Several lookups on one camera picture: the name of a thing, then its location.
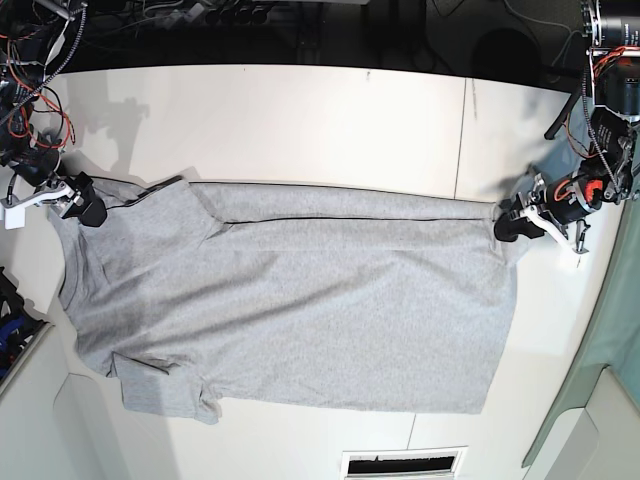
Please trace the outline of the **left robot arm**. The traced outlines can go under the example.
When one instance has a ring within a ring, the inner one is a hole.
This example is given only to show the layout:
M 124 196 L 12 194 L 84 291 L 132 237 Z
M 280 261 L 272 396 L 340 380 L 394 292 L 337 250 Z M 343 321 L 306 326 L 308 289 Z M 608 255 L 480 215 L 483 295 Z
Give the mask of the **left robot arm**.
M 550 235 L 583 254 L 587 216 L 639 195 L 639 168 L 633 161 L 639 139 L 639 5 L 583 1 L 580 6 L 586 42 L 580 82 L 544 137 L 568 132 L 571 112 L 580 104 L 589 143 L 569 136 L 578 167 L 554 181 L 535 174 L 532 187 L 502 209 L 494 224 L 500 242 Z

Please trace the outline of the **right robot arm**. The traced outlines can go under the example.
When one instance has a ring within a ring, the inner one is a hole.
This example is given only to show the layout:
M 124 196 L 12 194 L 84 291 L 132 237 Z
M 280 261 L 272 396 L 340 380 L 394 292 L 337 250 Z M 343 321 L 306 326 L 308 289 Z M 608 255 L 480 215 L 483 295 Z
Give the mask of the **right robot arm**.
M 46 205 L 87 227 L 107 218 L 92 178 L 63 164 L 76 135 L 51 87 L 78 49 L 87 19 L 84 1 L 1 4 L 1 165 L 12 172 L 1 192 L 6 229 L 23 227 L 31 206 Z

